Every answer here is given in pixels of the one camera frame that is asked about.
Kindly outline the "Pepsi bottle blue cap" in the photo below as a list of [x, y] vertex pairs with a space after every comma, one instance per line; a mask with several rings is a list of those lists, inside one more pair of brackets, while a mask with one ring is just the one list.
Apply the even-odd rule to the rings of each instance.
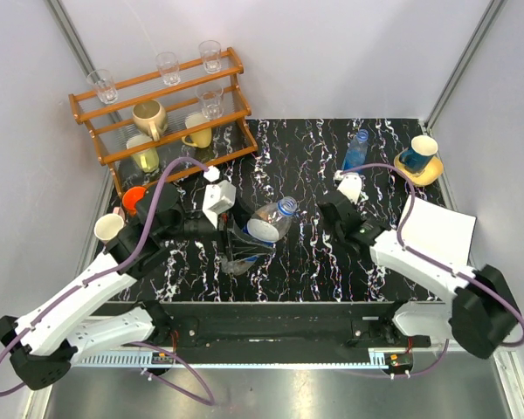
[[[274, 249], [274, 245], [284, 238], [290, 230], [297, 209], [298, 203], [291, 196], [285, 196], [277, 202], [268, 203], [256, 209], [247, 224], [249, 241], [258, 240], [270, 243], [273, 244]], [[222, 256], [222, 271], [234, 276], [242, 275], [261, 257], [263, 256], [240, 261], [228, 261], [226, 256]]]

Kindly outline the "clear blue water bottle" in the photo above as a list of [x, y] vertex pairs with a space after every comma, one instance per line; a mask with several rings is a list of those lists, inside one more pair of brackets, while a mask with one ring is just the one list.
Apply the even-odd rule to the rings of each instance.
[[357, 168], [365, 163], [369, 144], [369, 132], [360, 129], [350, 141], [348, 150], [341, 165], [341, 170]]

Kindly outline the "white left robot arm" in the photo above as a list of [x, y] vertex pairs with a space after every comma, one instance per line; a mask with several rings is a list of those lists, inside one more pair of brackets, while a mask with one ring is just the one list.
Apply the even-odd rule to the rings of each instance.
[[26, 387], [46, 388], [74, 364], [111, 348], [135, 342], [160, 346], [175, 338], [173, 320], [154, 301], [138, 302], [92, 326], [83, 323], [117, 292], [158, 267], [170, 239], [214, 242], [232, 271], [248, 269], [252, 259], [271, 253], [279, 240], [278, 228], [248, 210], [227, 181], [207, 186], [201, 211], [185, 211], [170, 184], [148, 191], [136, 211], [112, 233], [105, 250], [46, 303], [19, 318], [0, 319], [0, 358], [9, 359]]

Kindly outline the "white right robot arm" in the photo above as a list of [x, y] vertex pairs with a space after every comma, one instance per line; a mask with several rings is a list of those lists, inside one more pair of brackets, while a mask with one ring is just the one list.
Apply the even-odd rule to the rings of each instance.
[[387, 345], [398, 346], [413, 336], [437, 337], [455, 340], [469, 354], [487, 359], [505, 345], [506, 337], [521, 322], [521, 311], [497, 268], [489, 264], [480, 270], [457, 268], [403, 246], [395, 230], [360, 216], [339, 191], [324, 195], [318, 207], [338, 244], [440, 298], [438, 305], [395, 305], [379, 324], [380, 338]]

